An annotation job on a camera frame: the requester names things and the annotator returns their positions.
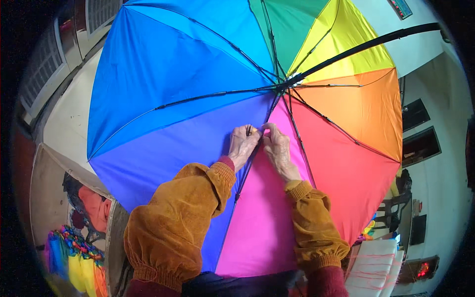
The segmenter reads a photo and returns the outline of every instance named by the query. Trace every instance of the sleeve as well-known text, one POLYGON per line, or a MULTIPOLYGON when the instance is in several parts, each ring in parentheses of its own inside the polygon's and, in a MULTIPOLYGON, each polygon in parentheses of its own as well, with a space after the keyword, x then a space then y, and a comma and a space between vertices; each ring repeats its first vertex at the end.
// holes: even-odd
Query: sleeve
POLYGON ((124 232, 133 278, 181 292, 182 283, 200 273, 210 220, 224 211, 235 181, 225 162, 188 164, 148 205, 135 208, 124 232))
POLYGON ((330 200, 308 181, 290 181, 285 192, 294 202, 295 254, 298 267, 309 279, 309 296, 347 296, 341 260, 350 246, 341 239, 330 217, 330 200))

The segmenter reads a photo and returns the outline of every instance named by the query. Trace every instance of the hand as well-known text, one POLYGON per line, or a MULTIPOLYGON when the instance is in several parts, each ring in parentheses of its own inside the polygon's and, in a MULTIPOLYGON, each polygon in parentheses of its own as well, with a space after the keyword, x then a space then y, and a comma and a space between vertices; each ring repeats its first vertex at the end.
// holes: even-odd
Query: hand
POLYGON ((290 138, 282 134, 274 123, 265 123, 263 127, 270 130, 264 134, 264 152, 277 173, 285 182, 302 180, 297 166, 290 161, 290 138))
POLYGON ((231 134, 228 157, 234 163, 234 172, 238 172, 246 164, 262 135, 259 130, 251 127, 250 135, 246 136, 246 128, 247 125, 236 127, 231 134))

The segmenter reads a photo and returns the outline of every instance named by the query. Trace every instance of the rainbow umbrella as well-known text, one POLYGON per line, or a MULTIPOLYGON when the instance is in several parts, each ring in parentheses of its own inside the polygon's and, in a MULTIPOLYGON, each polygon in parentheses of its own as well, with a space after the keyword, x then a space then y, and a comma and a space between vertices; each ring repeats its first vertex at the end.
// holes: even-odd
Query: rainbow umbrella
MULTIPOLYGON (((87 157, 131 212, 187 163, 226 154, 234 127, 270 121, 352 244, 401 162, 398 77, 381 43, 424 30, 377 37, 350 0, 129 0, 97 69, 87 157)), ((296 268, 283 187, 259 147, 211 221, 203 271, 296 268)))

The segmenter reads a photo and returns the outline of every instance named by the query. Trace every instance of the digital display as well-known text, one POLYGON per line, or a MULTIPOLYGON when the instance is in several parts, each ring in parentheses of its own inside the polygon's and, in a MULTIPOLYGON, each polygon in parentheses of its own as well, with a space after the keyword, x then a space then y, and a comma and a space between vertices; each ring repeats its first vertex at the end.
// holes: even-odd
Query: digital display
POLYGON ((404 0, 388 0, 393 6, 400 19, 405 19, 412 15, 412 11, 404 0))

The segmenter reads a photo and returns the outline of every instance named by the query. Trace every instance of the black umbrella rib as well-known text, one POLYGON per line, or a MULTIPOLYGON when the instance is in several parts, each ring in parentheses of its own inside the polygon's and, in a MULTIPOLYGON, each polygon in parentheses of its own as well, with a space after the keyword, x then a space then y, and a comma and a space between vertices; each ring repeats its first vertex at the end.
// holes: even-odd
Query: black umbrella rib
POLYGON ((272 51, 273 51, 274 59, 275 59, 275 72, 277 73, 277 77, 279 78, 279 80, 283 80, 283 79, 280 78, 279 69, 282 71, 282 74, 284 75, 284 77, 286 75, 285 75, 284 69, 280 65, 279 59, 277 58, 276 39, 274 37, 274 31, 272 30, 272 24, 270 22, 270 16, 269 16, 269 12, 267 11, 266 2, 264 0, 261 0, 261 5, 262 5, 262 9, 263 9, 263 11, 266 15, 267 23, 269 25, 269 33, 270 33, 271 42, 272 42, 272 51))
POLYGON ((378 155, 380 156, 383 156, 385 158, 388 158, 394 162, 397 162, 399 163, 399 161, 381 153, 380 151, 377 151, 375 149, 373 149, 372 147, 364 144, 364 143, 361 143, 359 142, 356 138, 354 138, 353 136, 351 136, 348 132, 346 132, 343 128, 341 128, 339 125, 337 125, 334 121, 332 121, 331 119, 329 119, 328 117, 324 116, 321 112, 319 112, 318 110, 316 110, 315 108, 311 107, 308 103, 306 103, 304 101, 304 99, 300 96, 300 94, 297 92, 297 90, 294 89, 294 92, 297 94, 297 96, 300 98, 300 101, 302 101, 302 103, 307 107, 309 108, 310 110, 312 110, 314 113, 316 113, 317 115, 319 115, 320 117, 322 117, 323 119, 325 119, 327 122, 331 123, 333 126, 335 126, 336 128, 338 128, 338 130, 340 130, 341 132, 343 132, 348 138, 350 138, 355 144, 361 146, 361 147, 364 147, 365 149, 373 152, 373 153, 377 153, 378 155))
POLYGON ((312 68, 310 68, 309 70, 303 72, 303 73, 300 73, 296 76, 294 76, 293 78, 287 80, 285 82, 285 85, 286 86, 292 86, 296 83, 298 83, 299 81, 305 79, 307 76, 311 75, 312 73, 315 73, 317 72, 318 70, 320 69, 323 69, 341 59, 344 59, 346 57, 349 57, 351 55, 354 55, 354 54, 357 54, 361 51, 364 51, 366 49, 369 49, 369 48, 372 48, 372 47, 375 47, 375 46, 378 46, 380 44, 383 44, 383 43, 386 43, 386 42, 389 42, 389 41, 393 41, 393 40, 396 40, 396 39, 399 39, 399 38, 402 38, 402 37, 406 37, 406 36, 409 36, 409 35, 413 35, 413 34, 418 34, 418 33, 423 33, 423 32, 428 32, 428 31, 435 31, 435 30, 440 30, 440 25, 439 23, 428 23, 428 24, 423 24, 423 25, 418 25, 418 26, 413 26, 413 27, 410 27, 410 28, 406 28, 406 29, 401 29, 401 30, 397 30, 397 31, 394 31, 394 32, 391 32, 391 33, 388 33, 386 35, 383 35, 383 36, 379 36, 379 37, 376 37, 375 39, 371 39, 369 41, 366 41, 358 46, 355 46, 354 48, 351 48, 347 51, 344 51, 342 52, 341 54, 338 54, 312 68))
MULTIPOLYGON (((272 101, 271 108, 269 109, 269 112, 267 113, 266 122, 269 120, 269 117, 270 117, 272 111, 277 106, 277 103, 279 102, 279 98, 280 98, 281 95, 282 95, 282 91, 275 93, 274 99, 272 101)), ((259 139, 259 142, 257 143, 256 147, 252 151, 251 156, 249 157, 248 162, 246 163, 246 166, 244 168, 245 173, 244 173, 244 176, 241 179, 241 183, 239 185, 239 188, 237 189, 236 194, 234 196, 234 205, 233 205, 233 209, 231 211, 230 218, 233 217, 234 209, 236 208, 236 203, 238 202, 239 197, 241 196, 242 188, 244 187, 244 182, 246 182, 247 175, 251 171, 252 162, 254 161, 254 158, 257 155, 257 152, 258 152, 259 147, 261 146, 261 144, 262 144, 262 137, 259 139)), ((226 226, 226 231, 224 232, 224 238, 226 238, 226 234, 228 233, 230 223, 231 223, 231 219, 228 221, 228 225, 226 226)), ((223 242, 221 243, 221 248, 219 249, 218 260, 216 262, 216 266, 214 267, 215 270, 216 270, 216 267, 218 266, 219 258, 221 257, 221 251, 223 250, 224 238, 223 238, 223 242)))
POLYGON ((373 80, 372 82, 370 83, 367 83, 367 84, 364 84, 364 85, 344 85, 344 84, 326 84, 326 85, 296 85, 294 88, 308 88, 308 87, 337 87, 337 86, 348 86, 348 87, 363 87, 363 86, 369 86, 371 84, 374 84, 378 81, 380 81, 381 79, 383 79, 384 77, 386 77, 389 73, 391 73, 392 69, 389 70, 387 73, 385 73, 384 75, 382 75, 381 77, 373 80))
POLYGON ((237 93, 246 93, 246 92, 262 92, 262 91, 270 91, 270 90, 273 90, 275 88, 275 85, 271 85, 271 86, 264 86, 264 87, 260 87, 260 88, 255 88, 255 89, 247 89, 247 90, 235 90, 235 91, 222 91, 222 92, 216 92, 216 93, 212 93, 212 94, 208 94, 208 95, 201 95, 201 96, 196 96, 196 97, 192 97, 192 98, 188 98, 188 99, 183 99, 183 100, 179 100, 179 101, 175 101, 175 102, 171 102, 171 103, 167 103, 167 104, 163 104, 163 105, 160 105, 158 107, 155 107, 149 111, 146 111, 144 112, 143 114, 135 117, 134 119, 130 120, 129 122, 127 122, 126 124, 124 124, 122 127, 120 127, 117 131, 115 131, 111 136, 109 136, 109 138, 107 138, 95 151, 94 153, 91 154, 91 157, 88 159, 91 160, 92 157, 94 157, 94 155, 112 138, 114 137, 117 133, 119 133, 122 129, 124 129, 128 124, 134 122, 135 120, 141 118, 142 116, 152 112, 152 111, 155 111, 155 110, 159 110, 159 109, 165 109, 167 107, 170 107, 170 106, 174 106, 174 105, 179 105, 179 104, 182 104, 182 103, 186 103, 186 102, 190 102, 190 101, 195 101, 195 100, 198 100, 198 99, 204 99, 204 98, 209 98, 209 97, 217 97, 217 96, 224 96, 224 95, 228 95, 228 94, 237 94, 237 93))
POLYGON ((225 42, 227 42, 235 51, 237 51, 240 55, 242 55, 246 60, 248 60, 257 70, 259 70, 270 82, 274 82, 267 74, 266 74, 266 71, 264 68, 262 68, 261 66, 259 66, 256 62, 253 61, 253 59, 251 59, 251 57, 249 57, 245 52, 243 52, 237 45, 235 45, 234 43, 232 43, 231 41, 229 41, 228 39, 226 39, 224 36, 222 36, 221 34, 217 33, 215 30, 211 29, 210 27, 200 23, 199 21, 193 19, 193 18, 190 18, 182 13, 179 13, 177 11, 174 11, 174 10, 171 10, 169 8, 165 8, 165 7, 160 7, 158 5, 150 5, 150 4, 141 4, 141 3, 131 3, 131 4, 124 4, 125 6, 146 6, 146 7, 155 7, 155 8, 159 8, 159 9, 162 9, 162 10, 168 10, 168 11, 171 11, 171 12, 174 12, 176 14, 179 14, 185 18, 187 18, 188 20, 192 21, 193 23, 195 24, 198 24, 200 26, 202 26, 203 28, 205 28, 206 30, 210 31, 211 33, 215 34, 216 36, 218 36, 219 38, 221 38, 222 40, 224 40, 225 42))
POLYGON ((298 141, 300 143, 300 148, 302 149, 302 152, 304 153, 305 163, 307 164, 308 173, 310 174, 310 178, 312 179, 312 186, 314 188, 316 188, 317 185, 315 183, 314 174, 312 173, 312 169, 310 167, 310 162, 308 161, 307 152, 305 151, 304 142, 302 141, 302 138, 300 137, 300 133, 298 132, 298 129, 297 129, 297 124, 295 123, 295 120, 294 120, 294 114, 292 113, 292 95, 290 94, 290 90, 288 91, 288 94, 289 94, 289 106, 287 106, 287 101, 284 99, 285 107, 287 108, 287 112, 289 113, 290 119, 292 120, 292 126, 294 127, 295 133, 297 134, 297 138, 298 138, 298 141))
POLYGON ((298 68, 305 62, 305 60, 307 60, 307 58, 314 52, 314 50, 317 48, 317 46, 320 44, 320 42, 330 33, 330 31, 333 29, 333 26, 335 25, 336 23, 336 19, 338 17, 338 12, 340 11, 340 2, 341 0, 338 0, 338 6, 336 8, 336 14, 335 14, 335 19, 333 20, 333 24, 332 26, 328 29, 328 31, 326 31, 326 33, 322 36, 322 38, 320 38, 320 40, 315 44, 315 46, 307 53, 307 55, 302 59, 302 61, 300 61, 300 63, 298 63, 298 65, 294 68, 294 70, 292 71, 291 75, 294 75, 298 68))

